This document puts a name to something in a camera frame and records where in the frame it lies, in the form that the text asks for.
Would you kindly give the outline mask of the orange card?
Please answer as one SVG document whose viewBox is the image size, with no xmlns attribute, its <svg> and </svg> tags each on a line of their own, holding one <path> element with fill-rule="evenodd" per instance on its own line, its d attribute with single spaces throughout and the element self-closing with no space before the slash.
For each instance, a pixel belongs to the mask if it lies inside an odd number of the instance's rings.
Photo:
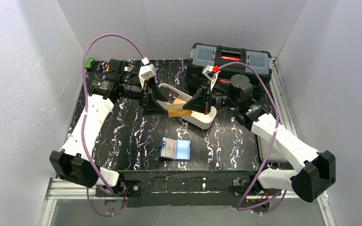
<svg viewBox="0 0 362 226">
<path fill-rule="evenodd" d="M 186 102 L 179 99 L 179 98 L 176 98 L 174 101 L 173 101 L 173 105 L 178 105 L 178 104 L 185 104 Z"/>
</svg>

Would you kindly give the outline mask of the blue leather card holder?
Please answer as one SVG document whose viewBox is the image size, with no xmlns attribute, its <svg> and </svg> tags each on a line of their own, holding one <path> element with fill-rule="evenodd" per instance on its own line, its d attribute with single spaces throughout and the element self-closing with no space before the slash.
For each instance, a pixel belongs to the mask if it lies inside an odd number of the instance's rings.
<svg viewBox="0 0 362 226">
<path fill-rule="evenodd" d="M 191 161 L 191 146 L 189 140 L 174 140 L 163 137 L 158 143 L 159 157 L 172 161 Z"/>
</svg>

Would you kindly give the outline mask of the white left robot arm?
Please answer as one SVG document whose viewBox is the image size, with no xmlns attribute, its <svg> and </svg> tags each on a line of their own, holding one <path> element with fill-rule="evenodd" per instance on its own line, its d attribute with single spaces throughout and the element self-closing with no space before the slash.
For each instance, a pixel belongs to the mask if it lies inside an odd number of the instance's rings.
<svg viewBox="0 0 362 226">
<path fill-rule="evenodd" d="M 107 193 L 117 186 L 120 173 L 99 167 L 91 150 L 116 101 L 124 97 L 139 102 L 143 115 L 167 114 L 160 102 L 168 98 L 156 81 L 156 68 L 147 57 L 140 68 L 127 61 L 111 59 L 84 88 L 85 106 L 68 140 L 59 151 L 52 151 L 49 161 L 57 176 L 88 188 L 105 188 Z"/>
</svg>

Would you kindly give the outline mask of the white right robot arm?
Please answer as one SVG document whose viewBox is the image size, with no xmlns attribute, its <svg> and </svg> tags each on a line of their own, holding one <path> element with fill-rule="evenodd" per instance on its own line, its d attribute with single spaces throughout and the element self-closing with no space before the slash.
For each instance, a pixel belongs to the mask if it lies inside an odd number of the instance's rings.
<svg viewBox="0 0 362 226">
<path fill-rule="evenodd" d="M 293 167 L 290 170 L 265 169 L 263 166 L 250 178 L 246 190 L 277 189 L 293 191 L 302 200 L 313 202 L 336 182 L 336 158 L 307 145 L 283 125 L 278 117 L 254 102 L 254 86 L 247 76 L 233 75 L 229 89 L 224 94 L 212 92 L 214 81 L 205 81 L 197 94 L 183 106 L 203 114 L 209 114 L 214 106 L 233 108 L 234 117 L 249 131 L 270 143 Z"/>
</svg>

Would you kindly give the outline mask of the white oblong plastic tray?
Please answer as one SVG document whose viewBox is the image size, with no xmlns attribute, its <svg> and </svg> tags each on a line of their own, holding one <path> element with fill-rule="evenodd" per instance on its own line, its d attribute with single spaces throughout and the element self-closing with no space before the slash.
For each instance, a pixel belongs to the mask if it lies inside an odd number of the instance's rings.
<svg viewBox="0 0 362 226">
<path fill-rule="evenodd" d="M 171 90 L 172 92 L 179 94 L 179 96 L 177 97 L 179 100 L 188 102 L 190 99 L 192 99 L 192 96 L 176 89 L 175 87 L 170 86 L 169 84 L 161 83 L 158 87 L 161 90 L 161 92 L 167 95 L 168 97 L 170 97 L 168 92 Z M 215 107 L 212 106 L 210 113 L 207 115 L 192 111 L 190 116 L 181 116 L 181 118 L 201 129 L 208 129 L 212 125 L 214 118 L 216 117 L 216 114 L 217 110 Z"/>
</svg>

